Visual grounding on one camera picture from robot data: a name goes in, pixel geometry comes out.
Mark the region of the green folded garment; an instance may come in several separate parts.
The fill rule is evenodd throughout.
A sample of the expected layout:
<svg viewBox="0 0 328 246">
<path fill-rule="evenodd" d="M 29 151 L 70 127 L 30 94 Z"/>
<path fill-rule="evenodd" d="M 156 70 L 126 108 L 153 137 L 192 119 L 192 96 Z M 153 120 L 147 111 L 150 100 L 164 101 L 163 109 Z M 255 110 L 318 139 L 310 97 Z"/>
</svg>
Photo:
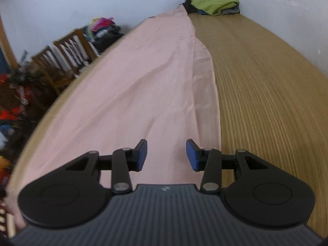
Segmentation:
<svg viewBox="0 0 328 246">
<path fill-rule="evenodd" d="M 238 6 L 239 0 L 191 0 L 191 4 L 198 10 L 210 16 L 218 16 L 225 9 Z"/>
</svg>

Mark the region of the grey folded garment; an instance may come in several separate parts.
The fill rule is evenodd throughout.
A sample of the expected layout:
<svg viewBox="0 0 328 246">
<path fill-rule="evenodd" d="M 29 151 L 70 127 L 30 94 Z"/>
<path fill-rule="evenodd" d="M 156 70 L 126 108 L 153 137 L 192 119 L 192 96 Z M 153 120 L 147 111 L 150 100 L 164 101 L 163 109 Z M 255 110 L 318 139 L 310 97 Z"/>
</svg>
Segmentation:
<svg viewBox="0 0 328 246">
<path fill-rule="evenodd" d="M 221 15 L 235 15 L 238 13 L 240 13 L 239 5 L 221 11 Z"/>
</svg>

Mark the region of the black garment with pink trim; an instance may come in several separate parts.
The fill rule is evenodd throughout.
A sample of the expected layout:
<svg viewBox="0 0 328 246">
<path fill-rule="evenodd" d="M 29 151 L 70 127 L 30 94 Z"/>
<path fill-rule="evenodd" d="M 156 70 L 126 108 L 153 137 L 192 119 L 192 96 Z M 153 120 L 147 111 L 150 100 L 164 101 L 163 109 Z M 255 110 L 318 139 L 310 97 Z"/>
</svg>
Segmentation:
<svg viewBox="0 0 328 246">
<path fill-rule="evenodd" d="M 186 10 L 186 12 L 188 14 L 197 13 L 198 9 L 195 6 L 193 6 L 191 4 L 191 2 L 192 2 L 192 0 L 185 0 L 184 3 L 182 3 L 182 5 L 184 6 L 184 9 Z"/>
</svg>

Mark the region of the pile of colourful clothes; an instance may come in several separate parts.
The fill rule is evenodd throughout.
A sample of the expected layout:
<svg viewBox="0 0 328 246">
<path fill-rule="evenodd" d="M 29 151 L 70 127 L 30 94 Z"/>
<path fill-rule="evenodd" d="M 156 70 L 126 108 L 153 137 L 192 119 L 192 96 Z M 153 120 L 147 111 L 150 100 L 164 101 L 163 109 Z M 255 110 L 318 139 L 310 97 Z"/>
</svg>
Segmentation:
<svg viewBox="0 0 328 246">
<path fill-rule="evenodd" d="M 115 24 L 113 17 L 94 18 L 82 31 L 98 53 L 103 53 L 123 36 L 121 27 Z"/>
</svg>

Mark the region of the blue folded garment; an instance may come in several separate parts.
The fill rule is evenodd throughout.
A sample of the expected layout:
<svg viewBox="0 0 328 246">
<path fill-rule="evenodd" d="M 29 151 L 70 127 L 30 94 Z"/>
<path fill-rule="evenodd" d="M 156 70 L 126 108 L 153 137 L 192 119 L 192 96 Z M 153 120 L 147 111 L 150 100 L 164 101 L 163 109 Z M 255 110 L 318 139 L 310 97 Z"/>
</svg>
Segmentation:
<svg viewBox="0 0 328 246">
<path fill-rule="evenodd" d="M 200 13 L 201 15 L 208 15 L 208 13 L 200 9 L 198 9 L 197 12 Z"/>
</svg>

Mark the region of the pink sheer fabric sheet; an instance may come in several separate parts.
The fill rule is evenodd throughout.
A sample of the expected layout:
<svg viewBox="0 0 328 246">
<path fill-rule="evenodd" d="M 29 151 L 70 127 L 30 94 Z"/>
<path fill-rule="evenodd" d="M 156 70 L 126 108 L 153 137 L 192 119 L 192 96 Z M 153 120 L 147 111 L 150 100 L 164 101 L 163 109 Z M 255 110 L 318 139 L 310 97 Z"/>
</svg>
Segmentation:
<svg viewBox="0 0 328 246">
<path fill-rule="evenodd" d="M 18 194 L 35 179 L 96 150 L 148 142 L 133 184 L 200 184 L 186 141 L 220 148 L 218 91 L 211 55 L 183 6 L 151 17 L 96 59 L 56 100 L 25 146 L 5 199 L 19 229 Z"/>
</svg>

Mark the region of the wooden chair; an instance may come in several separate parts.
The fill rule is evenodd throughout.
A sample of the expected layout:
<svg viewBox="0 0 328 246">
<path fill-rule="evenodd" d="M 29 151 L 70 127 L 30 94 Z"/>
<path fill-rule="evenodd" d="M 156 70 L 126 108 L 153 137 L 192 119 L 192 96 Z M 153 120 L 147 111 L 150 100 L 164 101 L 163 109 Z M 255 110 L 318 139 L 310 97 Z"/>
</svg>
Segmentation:
<svg viewBox="0 0 328 246">
<path fill-rule="evenodd" d="M 60 64 L 50 46 L 45 47 L 32 61 L 44 73 L 45 77 L 59 96 L 74 80 L 72 73 L 67 72 Z"/>
<path fill-rule="evenodd" d="M 66 36 L 53 41 L 75 75 L 79 75 L 98 58 L 96 50 L 88 41 L 84 28 L 73 30 Z"/>
</svg>

